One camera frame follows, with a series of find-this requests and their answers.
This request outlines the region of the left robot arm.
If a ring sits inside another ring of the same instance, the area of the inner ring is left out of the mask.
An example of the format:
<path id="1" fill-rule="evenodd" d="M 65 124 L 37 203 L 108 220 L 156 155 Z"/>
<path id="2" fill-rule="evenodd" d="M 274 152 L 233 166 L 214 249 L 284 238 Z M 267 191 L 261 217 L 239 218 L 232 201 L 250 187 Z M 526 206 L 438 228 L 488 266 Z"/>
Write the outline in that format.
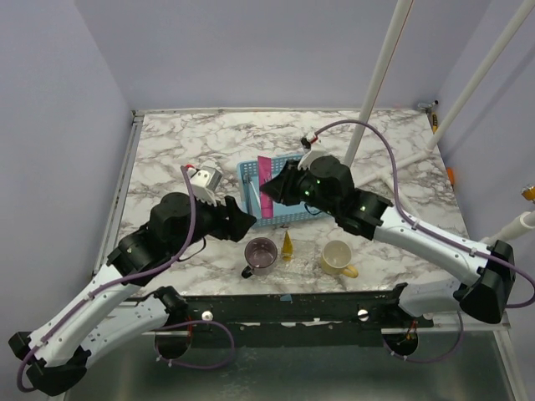
<path id="1" fill-rule="evenodd" d="M 142 300 L 145 310 L 137 312 L 132 322 L 109 314 L 178 261 L 189 245 L 207 236 L 238 242 L 256 221 L 231 196 L 210 205 L 180 192 L 165 195 L 151 209 L 149 220 L 120 240 L 67 307 L 41 328 L 9 338 L 9 347 L 22 361 L 18 389 L 59 395 L 79 382 L 114 340 L 134 337 L 143 327 L 151 330 L 188 321 L 186 301 L 170 287 Z"/>

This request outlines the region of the clear textured glass tray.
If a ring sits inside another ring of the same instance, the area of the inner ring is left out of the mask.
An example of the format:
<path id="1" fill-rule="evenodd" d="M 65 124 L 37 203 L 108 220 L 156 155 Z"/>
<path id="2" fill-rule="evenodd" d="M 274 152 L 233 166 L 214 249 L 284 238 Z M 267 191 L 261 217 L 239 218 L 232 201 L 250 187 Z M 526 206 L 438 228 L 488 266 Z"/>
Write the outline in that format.
<path id="1" fill-rule="evenodd" d="M 265 285 L 296 288 L 327 288 L 342 282 L 321 268 L 320 246 L 303 241 L 298 242 L 288 260 L 278 256 L 267 275 L 252 275 L 251 279 Z"/>

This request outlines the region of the light blue plastic basket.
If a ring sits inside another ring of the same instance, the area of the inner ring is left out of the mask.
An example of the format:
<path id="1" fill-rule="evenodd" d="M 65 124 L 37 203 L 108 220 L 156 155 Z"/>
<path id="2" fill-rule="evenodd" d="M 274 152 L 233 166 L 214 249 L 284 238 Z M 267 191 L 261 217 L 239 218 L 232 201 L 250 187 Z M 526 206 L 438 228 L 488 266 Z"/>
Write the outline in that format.
<path id="1" fill-rule="evenodd" d="M 243 161 L 237 164 L 237 180 L 240 188 L 242 209 L 257 218 L 254 228 L 264 226 L 282 226 L 300 221 L 316 220 L 327 217 L 326 213 L 312 206 L 301 203 L 296 206 L 273 204 L 273 216 L 262 216 L 261 194 L 259 191 L 259 169 L 257 160 Z"/>

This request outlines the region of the yellow toothpaste tube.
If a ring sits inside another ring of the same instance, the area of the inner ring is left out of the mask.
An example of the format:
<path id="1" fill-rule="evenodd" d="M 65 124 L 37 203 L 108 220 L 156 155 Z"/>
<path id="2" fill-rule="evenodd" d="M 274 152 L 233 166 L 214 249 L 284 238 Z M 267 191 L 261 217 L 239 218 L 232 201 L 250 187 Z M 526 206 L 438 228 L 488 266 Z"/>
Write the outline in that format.
<path id="1" fill-rule="evenodd" d="M 290 261 L 293 258 L 293 242 L 289 231 L 286 231 L 284 234 L 281 256 L 284 261 Z"/>

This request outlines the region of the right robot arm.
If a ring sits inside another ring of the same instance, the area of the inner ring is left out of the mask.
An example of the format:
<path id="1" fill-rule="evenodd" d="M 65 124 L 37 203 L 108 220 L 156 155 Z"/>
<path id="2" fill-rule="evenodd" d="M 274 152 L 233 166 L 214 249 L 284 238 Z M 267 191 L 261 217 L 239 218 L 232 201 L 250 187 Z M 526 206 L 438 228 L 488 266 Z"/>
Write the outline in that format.
<path id="1" fill-rule="evenodd" d="M 484 323 L 502 320 L 516 275 L 512 247 L 466 240 L 403 216 L 381 195 L 355 187 L 349 167 L 323 155 L 301 169 L 289 160 L 260 186 L 272 201 L 304 203 L 331 215 L 344 231 L 408 251 L 450 274 L 450 279 L 402 286 L 401 310 L 412 317 L 462 310 Z"/>

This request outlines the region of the yellow ceramic mug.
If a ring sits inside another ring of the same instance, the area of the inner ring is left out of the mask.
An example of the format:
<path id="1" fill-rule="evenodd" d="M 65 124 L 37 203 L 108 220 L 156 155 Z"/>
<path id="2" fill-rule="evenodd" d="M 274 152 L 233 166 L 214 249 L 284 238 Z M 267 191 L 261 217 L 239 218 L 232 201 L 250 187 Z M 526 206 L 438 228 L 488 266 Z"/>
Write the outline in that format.
<path id="1" fill-rule="evenodd" d="M 359 276 L 358 270 L 352 265 L 353 252 L 344 241 L 330 241 L 321 251 L 320 267 L 332 276 L 344 275 L 349 278 Z"/>

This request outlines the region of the purple grey mug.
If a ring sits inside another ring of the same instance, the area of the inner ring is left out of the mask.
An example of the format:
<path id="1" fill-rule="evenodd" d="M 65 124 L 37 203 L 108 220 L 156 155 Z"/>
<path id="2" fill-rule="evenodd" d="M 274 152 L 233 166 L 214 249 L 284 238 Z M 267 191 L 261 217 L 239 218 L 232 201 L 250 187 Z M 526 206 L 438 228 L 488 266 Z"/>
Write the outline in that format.
<path id="1" fill-rule="evenodd" d="M 257 237 L 247 243 L 244 258 L 247 264 L 242 270 L 242 278 L 267 276 L 277 265 L 278 249 L 272 240 Z"/>

